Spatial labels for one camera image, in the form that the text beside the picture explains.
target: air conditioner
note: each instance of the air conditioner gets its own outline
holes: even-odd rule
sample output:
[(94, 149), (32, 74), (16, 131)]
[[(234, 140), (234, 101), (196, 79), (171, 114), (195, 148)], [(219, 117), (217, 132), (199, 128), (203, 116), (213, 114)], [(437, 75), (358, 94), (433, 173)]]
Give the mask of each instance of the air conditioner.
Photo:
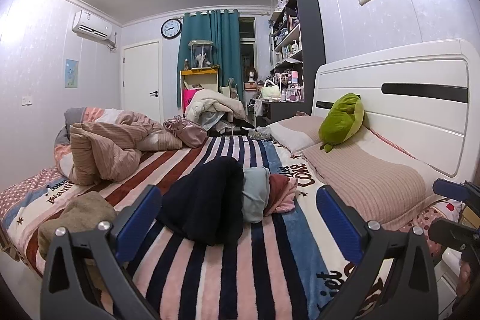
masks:
[(82, 10), (75, 14), (72, 30), (88, 36), (106, 40), (112, 33), (112, 24), (88, 11)]

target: floor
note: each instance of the floor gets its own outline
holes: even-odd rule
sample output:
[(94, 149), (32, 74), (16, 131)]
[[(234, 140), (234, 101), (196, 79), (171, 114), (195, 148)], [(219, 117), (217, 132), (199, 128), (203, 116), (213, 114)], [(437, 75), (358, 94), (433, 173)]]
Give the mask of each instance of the floor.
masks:
[(32, 320), (40, 320), (40, 277), (3, 252), (0, 252), (0, 273), (25, 312)]

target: blue poster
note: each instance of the blue poster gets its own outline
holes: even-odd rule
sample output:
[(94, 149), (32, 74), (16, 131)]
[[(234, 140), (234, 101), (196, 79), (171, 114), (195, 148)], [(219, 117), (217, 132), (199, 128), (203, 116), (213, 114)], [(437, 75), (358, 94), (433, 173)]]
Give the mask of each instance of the blue poster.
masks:
[(78, 87), (78, 61), (67, 59), (65, 62), (65, 87)]

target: blue gripper pad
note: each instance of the blue gripper pad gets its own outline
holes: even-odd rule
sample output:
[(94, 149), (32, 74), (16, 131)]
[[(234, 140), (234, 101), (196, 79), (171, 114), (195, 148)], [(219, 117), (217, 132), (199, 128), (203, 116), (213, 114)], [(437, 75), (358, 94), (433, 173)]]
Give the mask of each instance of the blue gripper pad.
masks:
[(148, 185), (131, 206), (124, 208), (113, 222), (111, 239), (119, 263), (131, 262), (162, 205), (162, 193)]
[(432, 189), (435, 194), (461, 202), (465, 202), (470, 197), (470, 193), (464, 185), (441, 178), (435, 180)]
[(365, 222), (356, 210), (347, 207), (330, 186), (317, 191), (317, 209), (335, 239), (343, 257), (358, 265), (363, 257), (366, 240)]

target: wall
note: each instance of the wall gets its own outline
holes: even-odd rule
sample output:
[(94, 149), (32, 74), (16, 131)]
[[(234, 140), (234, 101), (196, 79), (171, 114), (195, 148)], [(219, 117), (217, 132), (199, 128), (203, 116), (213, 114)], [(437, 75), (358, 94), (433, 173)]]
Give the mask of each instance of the wall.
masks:
[[(255, 17), (255, 32), (257, 42), (258, 75), (269, 74), (269, 28), (268, 16), (241, 14), (240, 17)], [(162, 93), (164, 118), (171, 118), (179, 114), (177, 108), (177, 60), (180, 45), (180, 36), (172, 40), (162, 38), (161, 28), (163, 23), (172, 18), (159, 16), (145, 22), (139, 22), (122, 29), (122, 46), (141, 43), (143, 41), (162, 39)]]
[[(54, 165), (66, 109), (120, 106), (119, 53), (71, 31), (79, 10), (66, 0), (0, 0), (0, 190)], [(79, 60), (78, 88), (64, 88), (67, 58)], [(33, 105), (21, 106), (23, 95)]]
[(327, 63), (395, 46), (450, 38), (480, 52), (479, 0), (318, 0)]

